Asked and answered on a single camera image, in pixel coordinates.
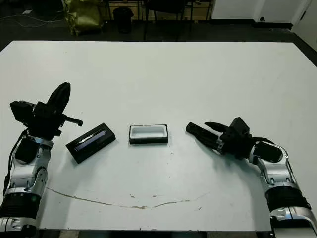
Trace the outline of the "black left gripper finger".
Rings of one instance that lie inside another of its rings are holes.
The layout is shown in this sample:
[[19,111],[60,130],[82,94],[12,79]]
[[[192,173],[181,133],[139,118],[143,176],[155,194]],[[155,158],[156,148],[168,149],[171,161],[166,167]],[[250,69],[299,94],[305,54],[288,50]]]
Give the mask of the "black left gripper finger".
[[48,104],[54,107],[59,113],[65,108],[65,83],[60,84],[51,94]]
[[68,101],[69,101],[69,97],[70,97],[70,91],[71,91],[71,85],[69,82],[65,82],[65,107],[66,105],[68,104]]

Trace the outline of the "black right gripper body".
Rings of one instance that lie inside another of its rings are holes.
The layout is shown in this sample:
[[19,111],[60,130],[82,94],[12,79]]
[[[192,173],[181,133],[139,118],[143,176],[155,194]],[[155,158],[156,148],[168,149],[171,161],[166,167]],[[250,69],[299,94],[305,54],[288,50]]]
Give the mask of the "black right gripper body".
[[236,159],[249,157],[253,142],[247,125],[224,126],[222,132],[219,138],[223,144],[221,147],[223,154],[233,155]]

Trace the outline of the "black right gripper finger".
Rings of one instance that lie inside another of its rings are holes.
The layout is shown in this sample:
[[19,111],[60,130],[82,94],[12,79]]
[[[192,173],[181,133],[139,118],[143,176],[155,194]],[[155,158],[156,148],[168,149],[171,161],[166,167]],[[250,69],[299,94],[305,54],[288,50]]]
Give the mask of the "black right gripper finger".
[[206,147],[221,152],[218,136],[210,131],[200,131],[197,133],[197,139]]
[[206,126],[210,127],[212,130],[223,133],[230,134],[230,127],[217,123],[217,122],[206,122]]

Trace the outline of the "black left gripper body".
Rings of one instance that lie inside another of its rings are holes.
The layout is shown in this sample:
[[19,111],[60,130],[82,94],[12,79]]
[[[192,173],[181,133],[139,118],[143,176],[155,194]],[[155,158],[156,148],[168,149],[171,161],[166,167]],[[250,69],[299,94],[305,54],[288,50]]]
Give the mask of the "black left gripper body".
[[54,139],[61,135],[60,127],[67,121],[83,125],[83,121],[68,117],[63,113],[68,100],[38,102],[32,111],[32,116],[27,121],[28,132],[31,136],[43,139]]

